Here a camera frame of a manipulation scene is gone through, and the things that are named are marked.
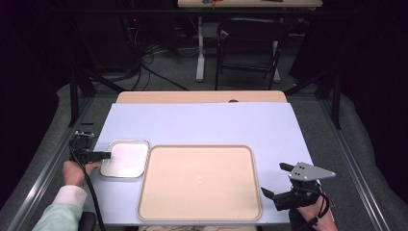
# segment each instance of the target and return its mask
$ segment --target chair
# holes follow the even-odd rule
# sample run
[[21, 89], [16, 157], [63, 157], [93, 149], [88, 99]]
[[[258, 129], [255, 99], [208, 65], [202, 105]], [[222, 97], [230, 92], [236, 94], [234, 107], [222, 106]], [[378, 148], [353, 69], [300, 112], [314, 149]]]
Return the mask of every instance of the chair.
[[262, 72], [270, 74], [268, 90], [271, 89], [281, 51], [281, 42], [287, 30], [273, 19], [231, 17], [217, 28], [217, 75], [223, 69]]

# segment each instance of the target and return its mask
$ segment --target desk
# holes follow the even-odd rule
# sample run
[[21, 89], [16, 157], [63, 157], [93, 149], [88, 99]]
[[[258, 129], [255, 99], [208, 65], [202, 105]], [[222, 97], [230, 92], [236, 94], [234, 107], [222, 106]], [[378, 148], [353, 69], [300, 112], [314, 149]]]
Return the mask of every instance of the desk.
[[[282, 2], [263, 1], [263, 0], [223, 0], [216, 3], [216, 8], [315, 8], [321, 7], [321, 0], [283, 0]], [[211, 4], [204, 4], [199, 0], [178, 0], [180, 8], [211, 8]], [[196, 81], [204, 80], [205, 54], [203, 49], [203, 21], [198, 18], [198, 63]], [[280, 81], [279, 72], [276, 71], [273, 76], [275, 82]]]
[[[220, 104], [231, 99], [240, 102]], [[274, 108], [273, 110], [269, 108], [267, 113], [244, 110], [244, 113], [237, 114], [236, 111], [229, 111], [242, 110], [240, 107], [243, 105], [249, 109], [249, 106], [256, 104], [250, 103], [251, 101], [262, 102], [259, 103], [262, 105], [272, 104]], [[182, 108], [182, 113], [177, 110], [171, 111], [174, 107]], [[221, 107], [227, 107], [228, 110], [224, 112]], [[285, 123], [288, 117], [291, 124]], [[282, 171], [279, 163], [312, 163], [292, 107], [280, 91], [123, 92], [116, 100], [116, 104], [113, 104], [94, 149], [107, 150], [111, 141], [119, 139], [147, 140], [150, 146], [192, 143], [246, 144], [254, 153], [259, 186], [276, 193], [287, 192], [291, 187], [288, 172]], [[142, 176], [109, 178], [96, 170], [92, 172], [90, 178], [98, 195], [102, 217], [108, 225], [262, 225], [289, 222], [288, 212], [277, 212], [273, 202], [263, 195], [261, 195], [262, 214], [254, 221], [140, 220], [137, 208]], [[94, 211], [90, 196], [84, 210]]]

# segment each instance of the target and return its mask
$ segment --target gray floor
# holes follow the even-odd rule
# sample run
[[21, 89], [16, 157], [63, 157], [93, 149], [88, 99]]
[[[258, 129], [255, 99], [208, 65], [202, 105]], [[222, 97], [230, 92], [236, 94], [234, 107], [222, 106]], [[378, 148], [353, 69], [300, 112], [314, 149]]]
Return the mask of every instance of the gray floor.
[[[274, 90], [287, 90], [293, 86], [295, 79], [289, 75], [289, 70], [299, 44], [298, 38], [290, 38], [286, 42], [286, 49], [279, 63], [282, 80], [273, 86]], [[204, 81], [197, 83], [195, 81], [196, 55], [183, 56], [164, 51], [155, 54], [154, 59], [145, 58], [147, 62], [152, 61], [149, 68], [153, 71], [189, 90], [213, 90], [216, 66], [214, 48], [207, 49], [206, 59]], [[118, 84], [129, 90], [135, 82], [136, 77], [118, 82]], [[266, 83], [262, 76], [244, 78], [242, 73], [231, 71], [226, 72], [222, 77], [219, 89], [257, 90], [265, 87]], [[98, 94], [91, 100], [90, 108], [82, 119], [83, 123], [92, 123], [92, 125], [80, 125], [79, 128], [98, 134], [117, 95], [103, 85], [95, 85]], [[328, 117], [328, 104], [324, 101], [317, 101], [310, 94], [315, 88], [316, 86], [311, 86], [297, 95], [288, 97], [288, 100], [293, 105], [314, 164], [337, 172], [336, 178], [323, 180], [322, 185], [336, 204], [332, 211], [340, 230], [405, 230], [408, 226], [408, 206], [389, 189], [376, 168], [370, 138], [354, 112], [353, 104], [346, 97], [342, 97], [341, 125], [343, 129], [338, 131]], [[180, 90], [154, 75], [149, 76], [147, 71], [142, 72], [140, 83], [136, 86], [136, 90], [142, 89]], [[56, 155], [60, 143], [64, 141], [64, 134], [70, 119], [68, 86], [62, 88], [58, 94], [60, 106], [54, 121], [23, 179], [0, 212], [0, 230], [8, 229], [48, 160]], [[35, 225], [42, 211], [52, 202], [62, 185], [61, 168], [57, 167], [57, 169], [50, 184], [46, 185], [46, 191], [40, 195], [41, 201], [37, 208], [27, 216], [28, 221], [23, 225], [24, 230], [30, 230]], [[108, 227], [108, 230], [122, 230], [122, 227]], [[290, 230], [290, 226], [268, 226], [264, 227], [264, 230]]]

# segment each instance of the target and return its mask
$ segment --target tan tray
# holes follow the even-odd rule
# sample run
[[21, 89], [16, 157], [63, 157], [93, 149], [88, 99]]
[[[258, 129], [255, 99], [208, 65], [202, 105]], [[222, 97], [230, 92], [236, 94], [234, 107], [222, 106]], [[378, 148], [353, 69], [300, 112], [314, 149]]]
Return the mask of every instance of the tan tray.
[[255, 220], [261, 202], [244, 145], [160, 145], [150, 150], [138, 216], [144, 220]]

